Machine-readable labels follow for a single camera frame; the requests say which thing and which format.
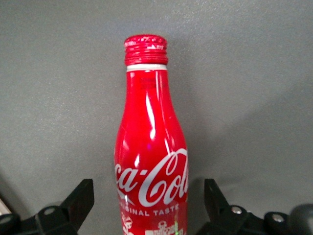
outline red bottle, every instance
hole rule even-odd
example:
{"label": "red bottle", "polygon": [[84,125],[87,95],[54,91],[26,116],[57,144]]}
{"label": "red bottle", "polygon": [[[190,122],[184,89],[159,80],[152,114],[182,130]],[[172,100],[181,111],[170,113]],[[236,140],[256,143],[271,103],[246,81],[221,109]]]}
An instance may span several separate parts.
{"label": "red bottle", "polygon": [[186,235],[188,158],[172,105],[166,40],[125,41],[127,94],[114,161],[124,235]]}

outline bottle cap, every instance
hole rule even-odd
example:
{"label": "bottle cap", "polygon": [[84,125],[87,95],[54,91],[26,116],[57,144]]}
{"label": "bottle cap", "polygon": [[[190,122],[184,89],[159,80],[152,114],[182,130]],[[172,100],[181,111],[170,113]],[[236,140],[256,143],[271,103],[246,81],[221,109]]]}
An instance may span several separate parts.
{"label": "bottle cap", "polygon": [[125,40],[125,64],[163,64],[166,65],[168,58],[166,56],[165,38],[152,35],[141,34],[134,35]]}

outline bottle neck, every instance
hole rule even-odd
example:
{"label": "bottle neck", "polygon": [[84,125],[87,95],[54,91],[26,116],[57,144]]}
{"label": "bottle neck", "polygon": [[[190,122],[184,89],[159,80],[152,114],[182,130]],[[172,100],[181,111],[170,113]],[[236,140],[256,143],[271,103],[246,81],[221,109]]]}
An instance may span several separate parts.
{"label": "bottle neck", "polygon": [[165,65],[138,64],[127,66],[127,93],[125,111],[141,112],[152,107],[154,111],[174,111]]}

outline black clamp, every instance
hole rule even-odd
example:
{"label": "black clamp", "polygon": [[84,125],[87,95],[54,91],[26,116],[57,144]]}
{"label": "black clamp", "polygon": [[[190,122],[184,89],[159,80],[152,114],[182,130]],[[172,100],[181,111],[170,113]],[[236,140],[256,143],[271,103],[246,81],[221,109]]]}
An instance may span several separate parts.
{"label": "black clamp", "polygon": [[210,222],[197,235],[313,235],[313,204],[300,205],[290,215],[268,212],[260,219],[229,205],[213,179],[204,181],[204,204]]}
{"label": "black clamp", "polygon": [[60,206],[23,221],[18,214],[1,215],[0,235],[77,235],[93,204],[93,182],[84,179]]}

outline gray surface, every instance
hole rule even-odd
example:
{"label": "gray surface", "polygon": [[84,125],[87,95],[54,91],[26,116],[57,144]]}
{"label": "gray surface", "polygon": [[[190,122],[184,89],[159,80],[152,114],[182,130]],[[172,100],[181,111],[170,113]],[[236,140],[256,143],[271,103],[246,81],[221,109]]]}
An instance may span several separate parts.
{"label": "gray surface", "polygon": [[82,235],[122,234],[113,147],[123,41],[168,39],[189,146],[189,234],[204,178],[258,216],[313,202],[313,2],[0,1],[0,193],[25,218],[93,178]]}

